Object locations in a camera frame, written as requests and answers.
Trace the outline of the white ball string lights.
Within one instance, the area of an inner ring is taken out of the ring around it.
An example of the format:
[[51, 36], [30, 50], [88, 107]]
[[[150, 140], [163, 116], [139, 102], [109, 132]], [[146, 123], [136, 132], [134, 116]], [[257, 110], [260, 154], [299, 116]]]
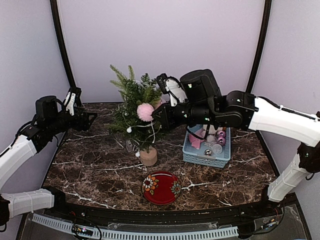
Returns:
[[122, 114], [126, 132], [133, 135], [132, 140], [137, 141], [140, 156], [142, 153], [149, 154], [153, 151], [156, 141], [156, 120], [145, 122], [139, 119], [137, 107], [143, 103], [151, 104], [155, 110], [156, 102], [162, 97], [161, 90], [154, 80], [151, 82], [128, 83], [121, 94], [124, 101], [124, 113]]

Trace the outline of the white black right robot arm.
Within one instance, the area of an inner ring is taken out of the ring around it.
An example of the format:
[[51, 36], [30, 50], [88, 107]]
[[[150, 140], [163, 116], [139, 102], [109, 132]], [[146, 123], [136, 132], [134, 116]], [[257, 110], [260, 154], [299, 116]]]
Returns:
[[292, 162], [267, 188], [255, 213], [266, 217], [308, 175], [320, 170], [320, 116], [295, 111], [251, 93], [234, 90], [222, 95], [210, 69], [191, 71], [176, 79], [166, 74], [156, 82], [170, 100], [153, 111], [164, 130], [207, 125], [265, 131], [300, 142]]

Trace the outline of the small green christmas tree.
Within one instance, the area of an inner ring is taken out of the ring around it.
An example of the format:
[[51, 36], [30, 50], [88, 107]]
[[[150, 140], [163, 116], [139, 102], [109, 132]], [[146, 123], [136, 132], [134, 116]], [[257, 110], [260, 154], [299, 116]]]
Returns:
[[135, 156], [143, 165], [151, 167], [158, 161], [155, 143], [165, 135], [161, 123], [152, 117], [153, 111], [163, 103], [163, 93], [148, 73], [136, 79], [131, 65], [128, 76], [112, 64], [110, 69], [116, 75], [116, 80], [110, 82], [117, 87], [123, 102], [114, 110], [114, 122], [108, 123], [107, 129], [134, 144]]

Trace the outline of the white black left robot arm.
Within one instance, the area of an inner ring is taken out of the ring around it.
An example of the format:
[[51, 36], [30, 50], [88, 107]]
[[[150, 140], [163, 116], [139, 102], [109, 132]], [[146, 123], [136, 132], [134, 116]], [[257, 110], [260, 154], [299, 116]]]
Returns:
[[[4, 186], [26, 161], [42, 151], [57, 134], [70, 129], [90, 129], [98, 115], [75, 106], [76, 97], [76, 94], [68, 93], [67, 101], [62, 102], [56, 96], [49, 95], [35, 102], [36, 113], [33, 119], [19, 128], [14, 141], [0, 154], [1, 186]], [[55, 187], [1, 193], [0, 224], [6, 227], [10, 219], [42, 209], [51, 209], [60, 218], [67, 218], [71, 213], [65, 193]]]

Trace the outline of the pink fluffy pompom ornament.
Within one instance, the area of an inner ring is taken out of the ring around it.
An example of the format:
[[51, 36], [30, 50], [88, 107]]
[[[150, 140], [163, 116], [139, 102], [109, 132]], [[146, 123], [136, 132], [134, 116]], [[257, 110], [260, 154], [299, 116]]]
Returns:
[[151, 122], [153, 120], [152, 113], [154, 107], [149, 103], [142, 103], [137, 107], [137, 115], [143, 122]]
[[163, 99], [162, 97], [155, 103], [154, 105], [154, 109], [159, 108], [162, 104], [164, 104], [166, 102], [165, 99]]

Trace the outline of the light blue plastic basket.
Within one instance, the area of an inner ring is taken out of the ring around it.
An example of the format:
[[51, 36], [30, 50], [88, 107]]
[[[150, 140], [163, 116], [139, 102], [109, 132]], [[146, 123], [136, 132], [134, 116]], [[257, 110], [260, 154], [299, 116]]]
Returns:
[[[223, 152], [219, 155], [212, 154], [211, 156], [207, 156], [204, 155], [205, 150], [212, 150], [212, 148], [205, 147], [203, 144], [201, 144], [200, 149], [195, 149], [191, 146], [191, 143], [189, 142], [189, 133], [192, 133], [191, 131], [197, 131], [200, 127], [203, 126], [201, 124], [198, 124], [194, 127], [187, 128], [182, 148], [183, 161], [187, 163], [210, 166], [214, 168], [224, 168], [228, 161], [231, 159], [231, 130], [225, 127], [221, 130], [226, 132], [226, 144], [225, 146], [222, 146]], [[215, 136], [215, 140], [213, 142], [215, 144], [218, 144], [217, 132], [213, 135]]]

